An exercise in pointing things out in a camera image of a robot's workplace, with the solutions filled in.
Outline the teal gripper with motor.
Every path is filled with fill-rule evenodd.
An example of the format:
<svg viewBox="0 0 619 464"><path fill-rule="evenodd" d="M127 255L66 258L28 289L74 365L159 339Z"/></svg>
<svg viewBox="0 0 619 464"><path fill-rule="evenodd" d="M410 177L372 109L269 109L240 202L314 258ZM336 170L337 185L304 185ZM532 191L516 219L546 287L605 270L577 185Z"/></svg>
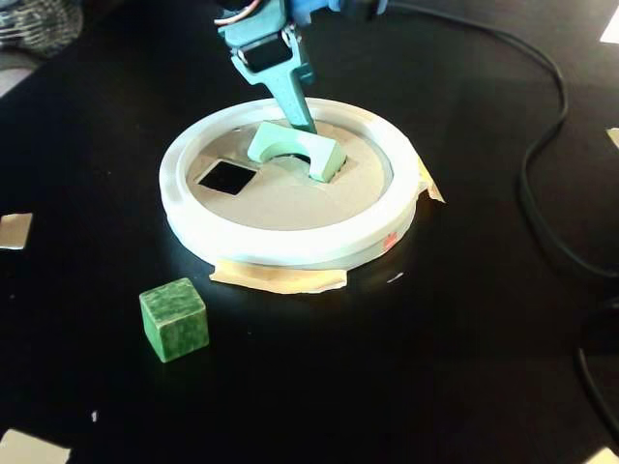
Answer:
<svg viewBox="0 0 619 464"><path fill-rule="evenodd" d="M301 33L290 26L286 2L249 1L216 26L244 79L266 85L291 127L316 133L301 86L314 82L314 69Z"/></svg>

